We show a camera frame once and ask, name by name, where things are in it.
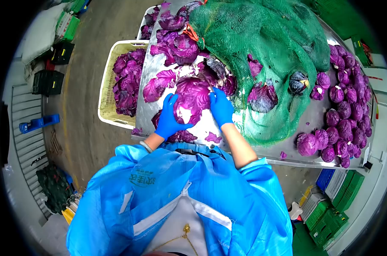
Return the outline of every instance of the yellow basket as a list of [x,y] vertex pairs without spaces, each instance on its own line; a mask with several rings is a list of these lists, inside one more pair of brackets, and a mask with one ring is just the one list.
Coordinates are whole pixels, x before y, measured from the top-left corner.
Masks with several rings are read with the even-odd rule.
[[98,101],[98,117],[101,121],[127,129],[135,128],[135,117],[119,115],[115,111],[115,99],[112,88],[116,83],[116,75],[112,69],[116,59],[121,54],[139,48],[147,49],[148,44],[149,40],[125,40],[118,41],[111,47],[107,64],[105,65],[103,80],[101,82],[100,98]]

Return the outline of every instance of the stainless steel table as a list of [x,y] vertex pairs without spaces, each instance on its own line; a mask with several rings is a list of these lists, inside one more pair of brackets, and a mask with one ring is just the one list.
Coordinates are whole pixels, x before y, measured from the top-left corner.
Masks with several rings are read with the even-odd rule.
[[[183,5],[186,3],[190,3],[190,0],[171,0],[168,1],[171,2],[171,5],[169,7],[169,10],[172,14],[175,14]],[[340,44],[345,49],[348,50],[347,46],[344,44],[343,40],[319,17],[317,17],[319,20],[319,23],[322,25],[324,29],[324,33],[326,35],[326,38],[328,39],[328,43],[330,44]],[[165,56],[163,54],[158,54],[155,56],[152,56],[149,54],[150,46],[155,45],[157,43],[156,39],[156,31],[158,29],[161,29],[158,22],[155,23],[151,39],[149,41],[149,47],[148,47],[148,53],[145,56],[145,63],[144,68],[142,70],[142,76],[141,76],[141,86],[139,90],[139,96],[138,96],[138,107],[136,111],[136,128],[142,128],[143,134],[141,136],[132,135],[133,139],[136,140],[143,140],[147,136],[149,136],[151,133],[155,131],[154,125],[151,122],[152,117],[158,112],[158,110],[162,109],[163,100],[168,95],[168,93],[174,93],[176,88],[173,89],[166,89],[163,96],[156,102],[150,102],[145,103],[144,97],[142,95],[142,90],[144,89],[144,86],[148,83],[150,79],[155,77],[155,75],[160,72],[161,70],[168,70],[171,68],[175,68],[177,65],[171,65],[169,67],[164,66]],[[326,72],[328,76],[330,77],[331,86],[337,84],[337,78],[336,78],[336,72],[333,68],[330,68],[329,71]],[[373,127],[375,125],[375,112],[377,104],[374,102],[374,97],[372,97],[372,101],[369,103],[370,110],[371,110],[371,121],[373,124]],[[332,167],[332,168],[342,168],[337,166],[337,163],[333,161],[332,163],[325,163],[322,161],[321,157],[319,156],[319,152],[316,155],[305,157],[299,155],[295,140],[296,137],[300,133],[310,133],[315,128],[321,129],[325,126],[324,123],[324,114],[325,112],[330,108],[330,101],[328,97],[325,97],[322,101],[317,100],[311,100],[309,106],[306,108],[305,112],[301,116],[299,120],[299,127],[297,131],[287,138],[284,141],[281,141],[273,146],[270,147],[262,147],[262,146],[253,146],[254,151],[256,154],[262,158],[266,157],[269,163],[274,164],[281,164],[281,165],[287,165],[287,166],[301,166],[301,167],[313,167],[313,168],[323,168],[323,167]],[[234,114],[233,116],[234,122],[242,121],[242,117]],[[214,146],[214,142],[208,142],[205,141],[205,137],[208,135],[209,131],[213,132],[214,134],[218,136],[223,136],[221,131],[218,129],[218,126],[216,122],[213,120],[210,110],[204,110],[202,112],[202,118],[201,120],[191,129],[188,129],[189,132],[191,132],[193,135],[197,136],[198,139],[194,142],[196,144],[201,145],[207,145],[207,146]],[[367,153],[370,151],[369,145],[371,145],[373,141],[373,137],[368,138],[368,144],[365,149],[362,149],[362,155],[360,158],[356,159],[353,158],[350,160],[350,168],[352,169],[362,169],[364,156],[365,156],[365,150],[367,149]],[[225,142],[225,138],[222,139],[221,143],[217,144],[220,148],[223,150],[230,152],[229,147],[227,146]],[[280,153],[281,151],[284,151],[287,154],[287,158],[280,160]]]

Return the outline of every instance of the zipper pull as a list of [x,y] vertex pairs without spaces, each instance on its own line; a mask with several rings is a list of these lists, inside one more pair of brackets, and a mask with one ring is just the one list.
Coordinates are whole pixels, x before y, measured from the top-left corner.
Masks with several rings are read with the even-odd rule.
[[187,182],[185,187],[182,189],[181,195],[187,196],[188,195],[188,188],[191,186],[192,182]]

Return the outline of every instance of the hand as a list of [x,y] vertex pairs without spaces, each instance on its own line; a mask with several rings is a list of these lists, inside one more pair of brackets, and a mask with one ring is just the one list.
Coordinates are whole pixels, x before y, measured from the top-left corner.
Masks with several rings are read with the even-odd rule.
[[215,93],[209,95],[211,99],[211,112],[220,129],[226,123],[233,123],[233,106],[223,91],[215,87],[214,91]]
[[173,105],[178,99],[177,94],[168,94],[164,100],[164,106],[162,107],[162,113],[160,115],[160,120],[158,121],[158,128],[155,131],[156,134],[163,137],[165,141],[169,136],[175,134],[177,131],[186,130],[192,128],[192,124],[179,124],[176,122],[173,115]]

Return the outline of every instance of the forearm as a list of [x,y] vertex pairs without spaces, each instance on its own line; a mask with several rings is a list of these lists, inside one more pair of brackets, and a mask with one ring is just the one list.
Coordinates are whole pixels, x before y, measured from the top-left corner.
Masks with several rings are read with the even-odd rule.
[[222,125],[221,131],[226,137],[237,169],[258,159],[255,151],[253,151],[249,143],[247,143],[245,138],[239,133],[234,124],[226,123]]
[[156,133],[153,133],[148,138],[146,138],[144,142],[150,147],[150,149],[152,149],[152,151],[154,151],[161,145],[161,143],[164,142],[164,138]]

